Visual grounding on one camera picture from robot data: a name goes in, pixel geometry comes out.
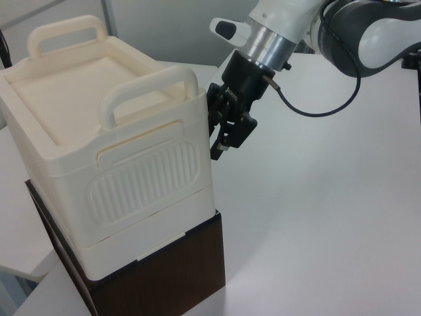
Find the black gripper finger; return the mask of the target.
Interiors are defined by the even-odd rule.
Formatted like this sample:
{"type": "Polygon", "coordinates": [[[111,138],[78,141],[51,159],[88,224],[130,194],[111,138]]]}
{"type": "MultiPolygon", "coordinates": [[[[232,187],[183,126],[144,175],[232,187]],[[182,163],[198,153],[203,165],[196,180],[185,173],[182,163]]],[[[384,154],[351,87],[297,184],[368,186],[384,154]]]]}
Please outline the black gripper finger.
{"type": "Polygon", "coordinates": [[[222,145],[239,148],[257,127],[257,121],[248,112],[242,112],[235,122],[225,124],[222,145]]]}
{"type": "Polygon", "coordinates": [[[231,104],[221,90],[222,86],[211,83],[207,91],[209,136],[212,135],[217,125],[220,126],[216,140],[210,149],[210,158],[215,161],[230,147],[228,135],[232,130],[232,127],[228,124],[231,104]]]}

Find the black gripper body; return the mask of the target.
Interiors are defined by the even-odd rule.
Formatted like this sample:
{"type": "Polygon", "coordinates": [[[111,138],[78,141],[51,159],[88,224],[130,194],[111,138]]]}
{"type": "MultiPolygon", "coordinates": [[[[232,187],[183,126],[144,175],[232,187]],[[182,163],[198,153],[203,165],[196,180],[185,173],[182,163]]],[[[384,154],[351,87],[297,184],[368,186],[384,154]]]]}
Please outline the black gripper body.
{"type": "Polygon", "coordinates": [[[222,93],[234,103],[235,113],[249,112],[268,87],[264,76],[272,79],[274,75],[272,69],[260,67],[235,50],[222,73],[222,93]]]}

